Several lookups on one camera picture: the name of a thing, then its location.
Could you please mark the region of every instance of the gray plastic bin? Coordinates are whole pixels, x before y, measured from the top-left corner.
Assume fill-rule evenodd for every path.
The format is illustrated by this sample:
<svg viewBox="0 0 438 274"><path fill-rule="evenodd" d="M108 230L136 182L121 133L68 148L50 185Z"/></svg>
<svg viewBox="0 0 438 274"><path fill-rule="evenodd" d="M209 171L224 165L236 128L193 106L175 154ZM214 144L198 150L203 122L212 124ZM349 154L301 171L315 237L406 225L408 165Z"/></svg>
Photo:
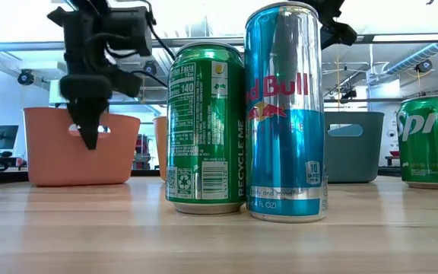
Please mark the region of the gray plastic bin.
<svg viewBox="0 0 438 274"><path fill-rule="evenodd" d="M329 183L367 183L378 176L385 114L325 113L325 162Z"/></svg>

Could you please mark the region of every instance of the sprite can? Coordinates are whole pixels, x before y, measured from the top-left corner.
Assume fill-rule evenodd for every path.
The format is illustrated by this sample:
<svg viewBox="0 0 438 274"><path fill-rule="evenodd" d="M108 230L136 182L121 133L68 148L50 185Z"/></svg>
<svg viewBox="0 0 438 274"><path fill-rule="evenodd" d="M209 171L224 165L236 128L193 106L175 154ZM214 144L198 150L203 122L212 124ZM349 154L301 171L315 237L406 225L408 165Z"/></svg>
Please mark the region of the sprite can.
<svg viewBox="0 0 438 274"><path fill-rule="evenodd" d="M438 96L405 100L397 114L401 179L438 189Z"/></svg>
<svg viewBox="0 0 438 274"><path fill-rule="evenodd" d="M167 199L177 211L220 214L245 202L244 67L224 43L190 43L170 69Z"/></svg>

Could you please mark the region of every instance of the barcode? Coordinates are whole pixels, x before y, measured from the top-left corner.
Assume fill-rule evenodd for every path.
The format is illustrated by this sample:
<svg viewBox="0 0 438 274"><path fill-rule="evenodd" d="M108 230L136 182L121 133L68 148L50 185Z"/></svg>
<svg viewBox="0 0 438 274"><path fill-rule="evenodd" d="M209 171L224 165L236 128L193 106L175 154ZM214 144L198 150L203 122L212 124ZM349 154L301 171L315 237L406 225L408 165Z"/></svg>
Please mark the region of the barcode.
<svg viewBox="0 0 438 274"><path fill-rule="evenodd" d="M227 162L202 162L202 198L227 199Z"/></svg>

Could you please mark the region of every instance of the recycle symbol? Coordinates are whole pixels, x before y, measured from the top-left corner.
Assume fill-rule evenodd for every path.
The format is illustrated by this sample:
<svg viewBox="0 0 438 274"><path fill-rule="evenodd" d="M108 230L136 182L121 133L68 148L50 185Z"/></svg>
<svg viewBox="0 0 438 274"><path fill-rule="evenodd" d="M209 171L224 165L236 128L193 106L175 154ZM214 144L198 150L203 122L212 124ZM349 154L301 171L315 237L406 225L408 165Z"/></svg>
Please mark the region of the recycle symbol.
<svg viewBox="0 0 438 274"><path fill-rule="evenodd" d="M180 175L179 188L181 188L183 190L187 190L190 188L191 184L192 184L192 182L190 181L189 176Z"/></svg>

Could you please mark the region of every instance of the orange cup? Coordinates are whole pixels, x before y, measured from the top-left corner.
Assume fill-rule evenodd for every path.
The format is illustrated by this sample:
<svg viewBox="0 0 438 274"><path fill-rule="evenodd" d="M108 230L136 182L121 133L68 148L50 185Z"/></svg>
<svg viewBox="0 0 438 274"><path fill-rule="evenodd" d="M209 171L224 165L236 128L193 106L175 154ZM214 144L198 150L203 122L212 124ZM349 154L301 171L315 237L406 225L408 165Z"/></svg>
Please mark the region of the orange cup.
<svg viewBox="0 0 438 274"><path fill-rule="evenodd" d="M155 139L157 140L158 164L160 165L160 177L167 178L167 118L157 117L153 119L155 126Z"/></svg>

